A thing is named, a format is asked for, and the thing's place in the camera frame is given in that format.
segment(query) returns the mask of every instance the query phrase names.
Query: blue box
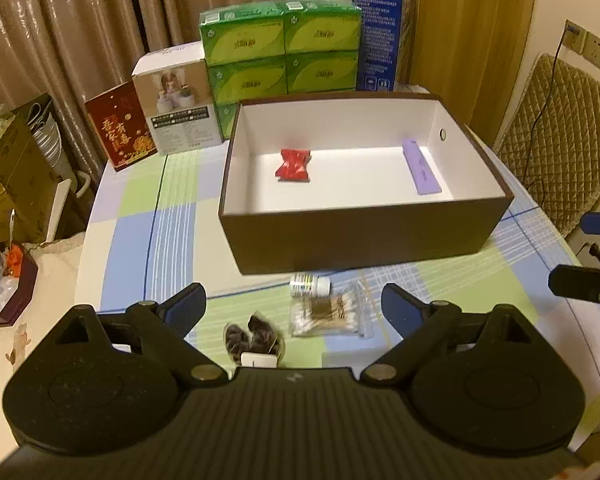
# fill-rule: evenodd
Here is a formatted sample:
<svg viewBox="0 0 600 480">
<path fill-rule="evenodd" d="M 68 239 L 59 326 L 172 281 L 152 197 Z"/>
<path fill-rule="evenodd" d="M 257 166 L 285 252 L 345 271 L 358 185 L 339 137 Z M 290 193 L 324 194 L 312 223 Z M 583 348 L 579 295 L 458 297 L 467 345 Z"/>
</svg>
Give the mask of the blue box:
<svg viewBox="0 0 600 480">
<path fill-rule="evenodd" d="M 362 8 L 357 90 L 391 91 L 408 83 L 414 0 L 353 0 Z"/>
</svg>

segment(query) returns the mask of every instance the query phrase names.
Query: curtain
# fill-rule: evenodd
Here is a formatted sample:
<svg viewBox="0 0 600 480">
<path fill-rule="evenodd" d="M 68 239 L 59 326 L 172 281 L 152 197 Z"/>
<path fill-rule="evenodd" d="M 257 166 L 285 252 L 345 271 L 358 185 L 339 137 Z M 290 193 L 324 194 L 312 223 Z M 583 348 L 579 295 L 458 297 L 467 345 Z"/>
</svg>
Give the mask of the curtain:
<svg viewBox="0 0 600 480">
<path fill-rule="evenodd" d="M 147 49 L 198 39 L 200 10 L 251 0 L 0 0 L 0 103 L 48 92 L 79 169 L 105 154 L 84 102 L 130 79 Z"/>
<path fill-rule="evenodd" d="M 488 145 L 518 76 L 534 0 L 418 0 L 410 83 L 439 94 Z"/>
</svg>

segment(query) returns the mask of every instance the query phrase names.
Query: bottle cap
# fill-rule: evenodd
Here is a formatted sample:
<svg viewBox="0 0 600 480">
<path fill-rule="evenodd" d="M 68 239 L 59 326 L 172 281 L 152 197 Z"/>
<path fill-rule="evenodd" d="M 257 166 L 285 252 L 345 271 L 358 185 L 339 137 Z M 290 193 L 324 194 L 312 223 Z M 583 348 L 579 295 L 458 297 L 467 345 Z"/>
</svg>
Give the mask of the bottle cap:
<svg viewBox="0 0 600 480">
<path fill-rule="evenodd" d="M 331 280 L 323 276 L 318 278 L 318 283 L 315 287 L 315 291 L 316 296 L 318 296 L 318 298 L 324 298 L 328 296 L 331 292 Z"/>
</svg>

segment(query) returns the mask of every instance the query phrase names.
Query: checkered tablecloth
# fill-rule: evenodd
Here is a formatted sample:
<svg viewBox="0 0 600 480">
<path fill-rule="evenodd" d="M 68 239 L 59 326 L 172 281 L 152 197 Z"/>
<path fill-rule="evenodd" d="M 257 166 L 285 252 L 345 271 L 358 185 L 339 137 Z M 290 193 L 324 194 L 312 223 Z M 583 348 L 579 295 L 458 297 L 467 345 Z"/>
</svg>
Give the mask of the checkered tablecloth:
<svg viewBox="0 0 600 480">
<path fill-rule="evenodd" d="M 246 326 L 260 311 L 286 331 L 288 275 L 241 276 L 218 221 L 227 143 L 198 152 L 152 156 L 105 171 L 87 229 L 76 303 L 121 312 L 139 300 L 161 302 L 191 282 L 208 295 L 206 313 L 187 341 L 232 368 L 222 343 L 227 322 Z M 547 279 L 557 264 L 578 264 L 542 210 L 490 152 L 515 200 L 476 254 L 331 273 L 336 287 L 361 280 L 372 298 L 371 338 L 286 338 L 283 365 L 319 367 L 324 359 L 364 364 L 400 341 L 382 318 L 380 291 L 395 282 L 421 300 L 445 299 L 468 312 L 517 306 L 580 378 L 587 410 L 577 447 L 600 422 L 600 306 L 556 298 Z"/>
</svg>

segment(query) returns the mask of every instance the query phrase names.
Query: red candy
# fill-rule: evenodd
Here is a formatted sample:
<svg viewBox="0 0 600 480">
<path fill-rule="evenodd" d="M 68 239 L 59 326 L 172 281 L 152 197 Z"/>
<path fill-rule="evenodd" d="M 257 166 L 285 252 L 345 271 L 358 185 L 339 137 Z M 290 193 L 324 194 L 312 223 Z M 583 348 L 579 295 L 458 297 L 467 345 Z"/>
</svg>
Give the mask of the red candy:
<svg viewBox="0 0 600 480">
<path fill-rule="evenodd" d="M 309 150 L 290 150 L 285 148 L 280 150 L 282 155 L 282 166 L 276 171 L 276 176 L 280 180 L 301 180 L 309 181 L 309 174 L 306 172 L 306 164 L 309 162 L 311 152 Z"/>
</svg>

